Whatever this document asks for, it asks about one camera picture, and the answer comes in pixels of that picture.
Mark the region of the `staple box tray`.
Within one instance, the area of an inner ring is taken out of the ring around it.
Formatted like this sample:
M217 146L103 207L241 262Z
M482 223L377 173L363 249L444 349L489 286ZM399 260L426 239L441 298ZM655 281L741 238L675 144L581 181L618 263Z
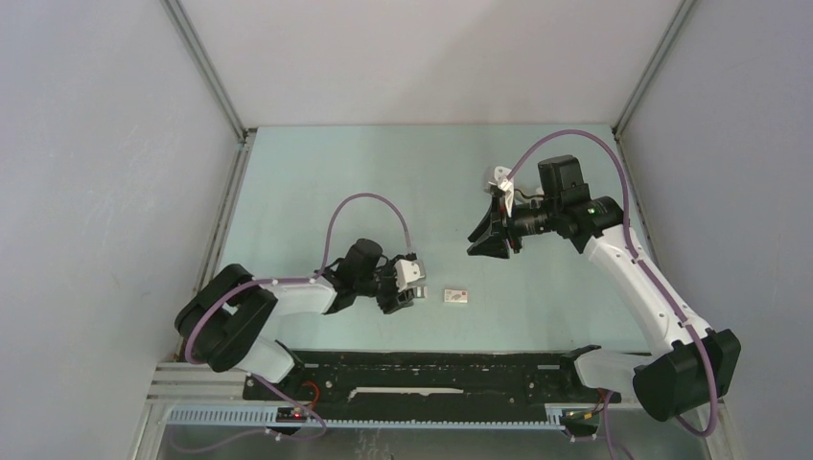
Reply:
M429 296L427 287L423 287L423 286L414 287L412 289L412 291L413 291L414 297L417 298L417 299L425 299L425 298L427 298Z

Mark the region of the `white staple box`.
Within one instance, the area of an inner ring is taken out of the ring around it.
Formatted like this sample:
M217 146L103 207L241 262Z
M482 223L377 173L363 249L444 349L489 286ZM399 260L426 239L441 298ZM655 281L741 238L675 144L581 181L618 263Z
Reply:
M467 304L468 291L464 289L446 288L443 294L444 302L449 304Z

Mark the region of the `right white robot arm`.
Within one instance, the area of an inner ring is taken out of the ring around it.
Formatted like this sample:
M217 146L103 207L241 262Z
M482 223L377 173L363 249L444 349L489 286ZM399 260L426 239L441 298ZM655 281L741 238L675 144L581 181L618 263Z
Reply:
M653 419L666 422L725 396L741 353L730 330L717 332L668 283L645 253L621 207L592 197L572 155L538 164L539 195L515 188L512 171L488 173L488 211L470 234L470 256L507 260L523 238L555 233L597 266L616 286L636 321L647 356L588 345L564 356L561 394L581 401L594 389L634 397Z

